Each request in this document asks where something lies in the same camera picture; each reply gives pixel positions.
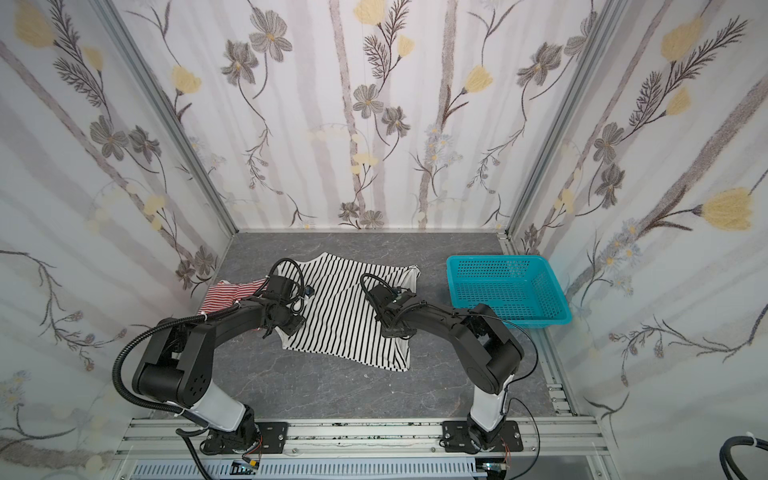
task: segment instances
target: work surface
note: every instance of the work surface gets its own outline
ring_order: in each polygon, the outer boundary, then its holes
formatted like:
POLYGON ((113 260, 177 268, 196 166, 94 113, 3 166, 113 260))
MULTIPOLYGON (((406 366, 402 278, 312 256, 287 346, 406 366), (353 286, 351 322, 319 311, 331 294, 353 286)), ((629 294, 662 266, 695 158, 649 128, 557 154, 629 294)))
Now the work surface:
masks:
MULTIPOLYGON (((451 255, 502 253, 494 233, 239 233, 218 280, 245 283, 264 276, 282 257, 311 260, 322 252, 368 263, 418 265, 420 297, 450 305, 445 261, 451 255)), ((519 372, 534 362, 525 349, 519 372)), ((348 359, 283 350, 277 334, 253 331, 216 349, 214 382, 253 407, 257 418, 327 419, 464 416, 473 385, 447 341, 419 332, 410 340, 411 369, 390 372, 348 359)), ((541 369, 510 389, 536 416, 554 415, 541 369)), ((512 415, 527 412, 517 402, 512 415)))

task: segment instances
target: wall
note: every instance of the wall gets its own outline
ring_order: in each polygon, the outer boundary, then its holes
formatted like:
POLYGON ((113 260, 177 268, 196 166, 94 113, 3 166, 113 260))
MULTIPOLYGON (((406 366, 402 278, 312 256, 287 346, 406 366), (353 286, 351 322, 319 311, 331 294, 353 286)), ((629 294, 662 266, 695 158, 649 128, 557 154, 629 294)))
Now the wall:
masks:
POLYGON ((602 2, 115 0, 239 227, 503 228, 602 2))
POLYGON ((514 235, 564 287, 550 333, 626 480, 722 478, 726 438, 768 437, 767 27, 765 2, 630 2, 514 235))
POLYGON ((0 58, 0 477, 100 478, 114 357, 229 236, 87 2, 3 2, 0 58))

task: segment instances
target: laundry basket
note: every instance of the laundry basket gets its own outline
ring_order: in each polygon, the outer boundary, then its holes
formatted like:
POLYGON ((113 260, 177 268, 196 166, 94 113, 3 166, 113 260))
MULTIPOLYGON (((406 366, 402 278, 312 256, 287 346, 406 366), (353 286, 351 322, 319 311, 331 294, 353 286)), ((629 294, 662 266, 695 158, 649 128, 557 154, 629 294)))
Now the laundry basket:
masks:
POLYGON ((454 255, 446 262, 455 308, 490 306, 515 325, 544 328, 571 321, 557 279, 538 255, 454 255))

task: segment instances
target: folded clothing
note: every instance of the folded clothing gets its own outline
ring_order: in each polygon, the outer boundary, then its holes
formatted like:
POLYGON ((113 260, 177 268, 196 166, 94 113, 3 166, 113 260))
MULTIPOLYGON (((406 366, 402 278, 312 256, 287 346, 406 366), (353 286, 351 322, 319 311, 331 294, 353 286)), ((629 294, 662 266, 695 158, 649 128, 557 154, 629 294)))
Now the folded clothing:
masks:
MULTIPOLYGON (((385 266, 356 262, 323 253, 314 260, 298 262, 304 281, 315 289, 303 308, 304 325, 292 336, 276 331, 283 348, 300 352, 327 353, 355 360, 380 369, 405 372, 411 365, 408 340, 384 338, 373 307, 359 284, 360 275, 372 273, 390 286, 416 291, 421 272, 416 265, 385 266)), ((299 282, 299 273, 290 263, 282 263, 276 273, 299 282)), ((372 289, 375 280, 366 286, 372 289)))
POLYGON ((264 282, 266 282, 266 278, 250 283, 229 283, 226 280, 221 280, 208 288, 203 299, 203 305, 197 313, 211 313, 232 306, 235 300, 253 295, 253 292, 258 290, 264 282))

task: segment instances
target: black and white striped shirt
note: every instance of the black and white striped shirt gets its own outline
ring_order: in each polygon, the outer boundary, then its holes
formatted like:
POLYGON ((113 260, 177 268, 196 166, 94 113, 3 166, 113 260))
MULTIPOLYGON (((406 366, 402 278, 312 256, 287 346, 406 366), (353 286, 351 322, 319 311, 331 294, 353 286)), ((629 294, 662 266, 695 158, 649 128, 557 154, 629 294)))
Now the black and white striped shirt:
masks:
MULTIPOLYGON (((381 326, 360 288, 359 278, 363 273, 372 273, 391 286, 404 286, 415 292, 421 273, 416 265, 374 265, 330 253, 298 264, 315 295, 302 311, 306 323, 293 336, 276 329, 284 349, 327 353, 395 372, 408 370, 408 340, 381 336, 381 326)), ((281 264, 276 273, 299 281, 296 268, 289 263, 281 264)), ((375 280, 366 281, 369 290, 375 285, 375 280)))

